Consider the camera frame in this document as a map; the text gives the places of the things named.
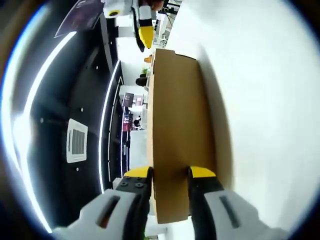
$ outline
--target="led light strip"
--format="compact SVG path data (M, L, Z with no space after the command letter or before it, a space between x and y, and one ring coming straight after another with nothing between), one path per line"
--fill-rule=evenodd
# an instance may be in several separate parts
M101 193L103 194L105 191L104 188L104 181L103 181L103 176L102 176L102 138L103 138L103 131L104 131L104 124L105 124L105 114L106 114L106 108L107 108L107 103L109 100L109 95L112 87L112 83L115 79L116 72L118 70L120 61L118 60L116 62L116 65L114 67L106 94L105 94L105 99L104 99L104 104L103 104L103 109L102 109L102 115L101 115L101 122L100 122L100 131L99 131L99 146L98 146L98 171L99 171L99 183L100 183L100 190Z
M129 141L129 135L130 135L130 129L128 129L128 131L126 132L126 142ZM128 154L128 146L125 145L125 161L126 161L126 169L125 171L128 172L129 171L129 166L128 166L128 157L129 157L129 154Z
M13 160L15 166L20 171L23 183L25 185L25 189L27 192L27 195L31 201L31 205L33 207L33 210L38 217L39 221L42 223L43 227L46 229L48 233L52 233L52 229L50 228L41 208L37 201L37 198L35 196L35 192L33 190L29 168L28 168L28 159L27 154L31 142L31 129L30 129L30 111L32 107L32 103L35 99L37 90L39 88L39 85L47 72L50 64L55 59L55 57L58 55L58 53L61 51L61 49L67 44L67 42L76 34L75 32L69 33L51 52L51 54L48 56L42 67L40 68L33 84L30 89L30 92L28 94L23 115L19 117L16 121L16 125L24 125L23 129L25 129L25 133L27 133L27 136L24 136L25 138L25 145L17 144L17 148L20 154L20 161L21 161L21 168L18 164L18 157L15 152L15 145L14 145L14 138L12 135L12 126L11 126L11 100L12 100L12 92L14 90L14 83L15 78L18 75L18 70L21 65L21 61L23 58L23 54L25 49L25 46L28 46L28 41L32 39L32 36L35 34L35 30L38 29L40 24L42 24L42 20L48 15L49 10L43 6L40 8L40 10L35 14L35 16L32 18L32 20L29 22L28 26L22 33L20 39L18 40L12 55L9 60L8 67L6 69L6 75L4 77L4 85L3 85L3 98L2 98L2 129L3 129L3 138L5 142L5 147Z
M121 121L121 147L120 147L120 168L121 168L121 178L123 178L124 176L124 171L122 169L122 155L123 155L123 142L122 142L122 138L124 137L124 119L125 119L125 110L123 109L123 113L122 113L122 121Z
M108 177L109 177L109 182L111 182L111 174L110 174L110 146L111 146L111 128L112 128L112 119L114 117L114 111L115 111L115 104L117 100L117 95L118 95L118 90L120 86L120 81L121 77L119 77L118 84L116 86L115 90L115 95L113 99L113 104L112 104L112 110L111 110L111 116L110 116L110 124L109 124L109 137L108 137Z
M12 134L13 129L11 112L14 87L18 77L19 69L23 63L23 59L27 51L26 46L30 45L34 34L36 34L37 30L42 25L43 20L49 15L49 13L49 9L46 6L42 6L31 18L12 50L3 77L3 87L1 93L2 138L9 159L13 162L14 166L20 173L21 170L18 163L18 158L16 156L14 138Z
M36 93L38 91L38 88L49 68L53 60L56 58L58 53L62 50L62 48L69 42L69 40L76 34L76 32L71 32L69 33L59 44L54 48L54 50L50 53L50 55L47 57L43 65L41 66L38 74L36 75L33 84L31 86L30 92L28 94L25 106L24 106L24 111L23 115L26 120L30 119L30 111L32 104L35 100ZM46 221L46 218L41 211L40 205L37 201L32 182L31 182L31 177L30 177L30 172L29 172L29 166L28 166L28 159L27 159L27 153L28 153L28 148L22 152L21 154L21 169L22 169L22 178L23 182L25 184L26 190L28 192L28 196L31 200L32 207L34 211L36 212L38 218L40 219L41 223L45 227L48 233L52 233L52 229L49 227L48 222Z
M9 159L13 162L16 169L19 171L22 177L23 184L25 186L26 193L30 199L33 210L38 217L39 221L46 229L48 233L51 233L52 230L39 206L39 203L36 199L35 193L31 186L31 180L28 170L27 163L27 152L29 146L22 146L21 144L17 144L17 149L21 156L21 167L18 163L18 157L15 151L15 143L14 136L15 133L12 126L12 100L13 100L13 92L16 83L16 79L18 76L19 69L23 63L24 55L26 54L27 48L31 41L33 40L33 36L39 30L40 26L43 24L44 19L49 16L50 10L47 6L42 6L32 17L32 19L27 24L26 28L22 32L20 38L18 39L16 45L13 48L11 56L9 58L7 68L5 71L4 79L3 79L3 89L2 89L2 101L1 101L1 123L2 123L2 137L5 145L5 149ZM18 124L24 124L26 126L26 132L29 133L29 136L25 136L27 142L31 140L31 132L30 130L30 111L23 113L23 118L19 117L17 119Z

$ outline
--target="black ceiling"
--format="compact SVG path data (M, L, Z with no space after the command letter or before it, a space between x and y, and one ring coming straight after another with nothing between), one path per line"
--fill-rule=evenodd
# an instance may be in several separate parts
M50 3L50 16L36 34L23 61L14 93L15 109L22 110L29 89L48 55L63 39L54 38L63 18L76 1ZM114 20L108 22L112 39ZM100 192L98 175L98 135L102 107L110 81L101 26L78 32L61 50L46 72L34 99L31 117L34 140L28 156L33 190L51 228L67 226L79 217L80 209ZM113 65L117 61L115 44L110 49ZM117 78L122 75L121 68ZM111 99L116 94L112 85ZM107 105L110 116L112 105ZM122 108L117 103L113 115L112 138L119 137ZM66 132L69 118L88 126L87 159L77 163L66 161ZM105 121L103 149L107 149L110 117ZM111 144L114 161L111 176L118 176L120 147ZM106 161L108 151L103 151ZM110 188L108 165L103 165L105 188Z

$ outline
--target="cardboard box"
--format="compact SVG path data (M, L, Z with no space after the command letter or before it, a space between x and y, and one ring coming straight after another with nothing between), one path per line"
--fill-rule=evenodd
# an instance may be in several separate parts
M189 215L188 166L215 170L215 144L197 61L157 49L149 80L147 157L159 224Z

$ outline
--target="ceiling air vent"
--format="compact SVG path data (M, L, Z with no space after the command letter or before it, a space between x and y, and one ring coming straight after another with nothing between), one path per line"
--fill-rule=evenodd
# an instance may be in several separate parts
M66 135L66 162L69 164L87 159L88 127L69 119Z

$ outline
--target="white table surface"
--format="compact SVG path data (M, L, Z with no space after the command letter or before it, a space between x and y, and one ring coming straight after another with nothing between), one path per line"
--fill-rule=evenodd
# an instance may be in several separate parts
M269 226L289 230L320 179L311 31L285 1L184 0L166 48L200 63L222 182Z
M135 130L130 132L130 169L148 166L147 131Z

